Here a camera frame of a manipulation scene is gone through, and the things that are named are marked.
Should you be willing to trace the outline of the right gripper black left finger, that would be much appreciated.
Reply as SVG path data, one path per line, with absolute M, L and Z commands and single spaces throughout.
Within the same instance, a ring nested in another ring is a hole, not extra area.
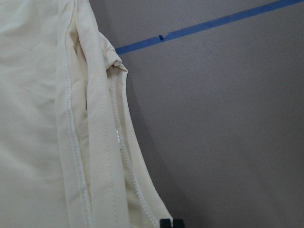
M 160 228 L 171 228 L 171 220 L 169 218 L 160 219 Z

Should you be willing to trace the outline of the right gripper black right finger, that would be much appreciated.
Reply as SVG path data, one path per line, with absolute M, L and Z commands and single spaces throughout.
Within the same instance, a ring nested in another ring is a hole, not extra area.
M 184 221 L 183 221 L 183 219 L 178 219 L 178 218 L 173 219 L 173 221 L 172 221 L 172 227 L 173 228 L 184 228 Z

